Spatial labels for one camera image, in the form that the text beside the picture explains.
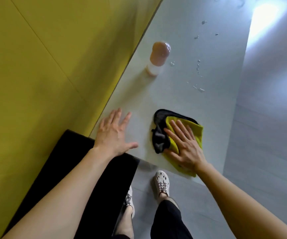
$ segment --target person's left arm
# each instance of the person's left arm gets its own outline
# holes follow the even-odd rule
[[[138,147],[136,142],[125,143],[131,113],[119,124],[121,114],[119,108],[100,122],[94,147],[3,239],[74,238],[87,201],[107,164]]]

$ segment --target yellow wall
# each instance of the yellow wall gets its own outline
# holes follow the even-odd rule
[[[67,129],[89,135],[160,0],[0,0],[0,236]]]

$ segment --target finger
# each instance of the finger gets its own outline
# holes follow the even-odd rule
[[[175,152],[173,152],[172,150],[170,149],[165,149],[164,152],[170,157],[172,158],[174,161],[177,161],[178,163],[181,162],[181,157],[176,154]]]
[[[115,116],[115,113],[116,113],[115,110],[112,110],[110,112],[106,125],[110,125],[112,123],[114,116]]]
[[[105,120],[106,120],[106,118],[102,118],[102,120],[99,123],[99,129],[103,129],[104,128]]]
[[[130,117],[131,117],[132,113],[131,112],[128,112],[128,114],[125,116],[125,118],[123,119],[122,123],[121,123],[121,128],[123,130],[126,129],[127,125],[128,125],[128,122],[130,120]]]
[[[182,140],[182,141],[186,141],[186,136],[183,134],[183,132],[181,131],[181,129],[178,127],[178,125],[174,122],[174,120],[170,121],[170,125],[172,126],[173,130],[175,131],[175,133],[178,135],[178,137]]]
[[[122,109],[119,107],[118,110],[115,113],[114,119],[113,119],[113,124],[119,125],[119,120],[120,117],[122,116]]]
[[[137,148],[139,145],[137,142],[130,142],[130,143],[126,143],[126,148],[127,148],[127,151],[129,149],[132,149],[132,148]]]
[[[189,125],[186,125],[186,128],[187,128],[187,130],[188,130],[190,136],[192,137],[192,139],[195,140],[195,136],[194,136],[194,134],[193,134],[193,131],[192,131],[191,127],[190,127]]]
[[[185,135],[185,137],[189,140],[192,140],[192,137],[190,136],[190,133],[188,132],[188,130],[185,128],[185,126],[183,125],[183,123],[180,120],[177,120],[177,125],[180,128],[180,130],[183,132],[183,134]]]
[[[177,145],[182,145],[182,140],[176,134],[174,134],[168,128],[164,128],[164,131],[168,134],[169,137],[173,139]]]

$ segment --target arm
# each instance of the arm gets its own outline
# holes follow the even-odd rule
[[[125,143],[128,113],[119,125],[121,109],[99,125],[94,147],[81,162],[43,197],[4,237],[74,238],[87,201],[107,164],[137,143]]]
[[[202,179],[236,238],[287,238],[284,222],[206,162],[191,128],[185,127],[180,120],[170,123],[176,134],[166,128],[165,132],[178,145],[180,154],[165,152]]]

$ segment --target bottle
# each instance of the bottle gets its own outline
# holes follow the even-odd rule
[[[157,76],[162,72],[162,66],[165,64],[170,55],[171,47],[166,42],[155,42],[152,46],[149,63],[146,66],[146,71],[151,76]]]

